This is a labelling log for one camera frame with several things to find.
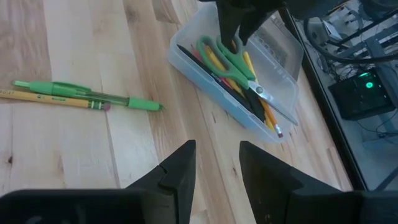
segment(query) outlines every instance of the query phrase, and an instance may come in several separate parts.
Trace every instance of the scissor handle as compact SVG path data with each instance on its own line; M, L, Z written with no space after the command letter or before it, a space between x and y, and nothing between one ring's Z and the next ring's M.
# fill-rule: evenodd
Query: scissor handle
M209 55L206 53L205 47L209 46L215 57L220 61L224 70L218 68ZM197 50L203 59L203 63L218 77L230 78L241 85L245 90L249 88L249 80L244 76L233 63L231 63L215 45L211 37L207 35L201 36L197 41Z
M238 36L234 36L233 45L235 46L235 53L228 50L227 47L221 42L221 36L217 37L217 47L221 50L221 53L232 63L234 66L248 79L256 80L255 74L252 73L243 58L243 42Z

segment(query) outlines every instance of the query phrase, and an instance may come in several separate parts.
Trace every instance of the pen clip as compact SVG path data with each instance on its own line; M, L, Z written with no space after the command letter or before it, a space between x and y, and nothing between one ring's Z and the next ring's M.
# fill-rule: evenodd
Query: pen clip
M67 82L53 82L55 85L60 85L62 87L66 88L73 88L76 91L84 91L84 92L91 92L91 88L83 85L76 85L72 83L67 83Z

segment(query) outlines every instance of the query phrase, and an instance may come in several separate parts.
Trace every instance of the electronic equipment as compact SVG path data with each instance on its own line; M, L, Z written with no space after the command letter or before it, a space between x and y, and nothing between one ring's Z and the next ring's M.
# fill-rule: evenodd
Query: electronic equipment
M375 68L335 83L329 90L343 119L356 121L396 108Z

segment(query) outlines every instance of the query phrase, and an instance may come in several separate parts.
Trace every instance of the scissor blade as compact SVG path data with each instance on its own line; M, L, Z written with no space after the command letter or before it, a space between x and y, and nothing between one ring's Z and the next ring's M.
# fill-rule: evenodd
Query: scissor blade
M265 102L268 103L273 109L276 110L280 115L290 121L292 124L298 126L299 123L294 118L294 116L289 113L271 94L269 94L262 86L258 83L249 81L249 87L252 89L257 95L259 95Z

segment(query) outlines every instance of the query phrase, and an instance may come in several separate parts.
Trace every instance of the yellow pencil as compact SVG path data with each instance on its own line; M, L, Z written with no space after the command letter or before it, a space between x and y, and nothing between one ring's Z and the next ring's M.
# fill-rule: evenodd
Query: yellow pencil
M220 60L218 60L218 58L216 57L214 52L211 50L211 48L209 46L205 46L205 50L206 50L207 56L210 58L211 62L213 62L214 65L216 65L216 67L218 69L220 69L221 71L225 71L226 69L224 68L224 65L220 62ZM240 95L242 95L244 97L242 89L238 86L238 84L236 84L236 82L234 80L232 80L230 78L226 78L226 81L234 90L236 90Z
M246 65L249 67L250 71L256 77L256 82L258 82L256 72L254 71L253 64L251 63L250 56L247 51L243 52L243 60L246 62ZM277 130L278 137L280 138L283 137L282 131L280 130L279 125L277 124L277 121L274 117L274 114L269 108L269 105L263 99L260 99L260 102L265 111L264 114L266 116L266 124L268 128L273 131Z
M111 108L110 103L103 103L100 101L72 99L60 96L49 96L49 95L28 93L23 91L14 91L14 90L0 89L0 98L26 100L26 101L33 101L39 103L51 103L55 105L76 106L80 108L89 108L94 110L105 110L105 111Z

